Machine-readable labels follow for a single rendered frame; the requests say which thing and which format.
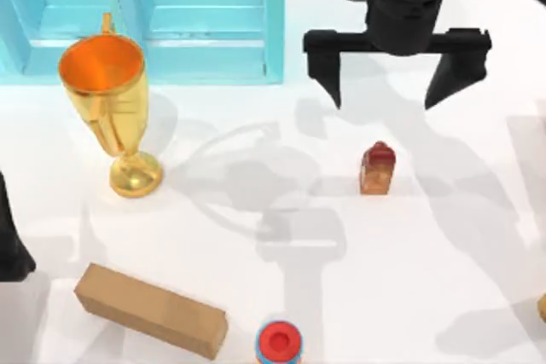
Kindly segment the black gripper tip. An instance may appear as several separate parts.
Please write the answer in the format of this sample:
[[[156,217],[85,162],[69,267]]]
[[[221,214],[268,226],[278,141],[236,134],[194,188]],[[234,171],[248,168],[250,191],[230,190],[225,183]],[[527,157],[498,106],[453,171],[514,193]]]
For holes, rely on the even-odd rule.
[[[36,267],[32,255],[18,235],[4,176],[0,171],[0,282],[21,282]]]

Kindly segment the small red-brown bottle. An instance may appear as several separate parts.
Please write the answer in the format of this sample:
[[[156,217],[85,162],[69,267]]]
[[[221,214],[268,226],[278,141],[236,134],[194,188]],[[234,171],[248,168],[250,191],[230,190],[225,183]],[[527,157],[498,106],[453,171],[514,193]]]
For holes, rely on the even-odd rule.
[[[378,141],[370,147],[362,158],[360,194],[388,194],[395,164],[396,154],[386,143]]]

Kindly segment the red-capped bottle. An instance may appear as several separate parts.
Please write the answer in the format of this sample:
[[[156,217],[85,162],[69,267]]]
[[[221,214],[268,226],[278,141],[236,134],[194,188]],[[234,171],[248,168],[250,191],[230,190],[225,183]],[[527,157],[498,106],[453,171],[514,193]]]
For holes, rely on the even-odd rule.
[[[270,321],[264,324],[255,339],[258,364],[301,364],[303,337],[289,321]]]

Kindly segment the gold trophy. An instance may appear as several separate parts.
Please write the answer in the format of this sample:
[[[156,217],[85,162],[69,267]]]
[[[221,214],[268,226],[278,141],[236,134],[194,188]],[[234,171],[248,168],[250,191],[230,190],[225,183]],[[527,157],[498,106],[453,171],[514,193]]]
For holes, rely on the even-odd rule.
[[[68,47],[58,63],[67,95],[103,151],[114,158],[109,183],[115,193],[141,198],[162,182],[162,165],[139,150],[148,125],[148,80],[144,53],[119,35],[110,13],[101,32]]]

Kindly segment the brown cardboard box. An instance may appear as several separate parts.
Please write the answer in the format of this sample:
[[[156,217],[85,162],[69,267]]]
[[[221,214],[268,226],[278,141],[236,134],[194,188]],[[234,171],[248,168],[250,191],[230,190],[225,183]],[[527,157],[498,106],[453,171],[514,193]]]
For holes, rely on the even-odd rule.
[[[96,263],[74,293],[87,312],[208,360],[217,357],[229,329],[221,309]]]

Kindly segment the light blue rack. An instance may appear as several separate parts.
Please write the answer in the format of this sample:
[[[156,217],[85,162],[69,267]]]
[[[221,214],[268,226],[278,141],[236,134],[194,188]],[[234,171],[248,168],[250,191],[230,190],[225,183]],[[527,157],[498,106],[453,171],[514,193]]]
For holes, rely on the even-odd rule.
[[[0,0],[0,84],[55,84],[61,53],[110,13],[153,84],[279,84],[285,0]]]

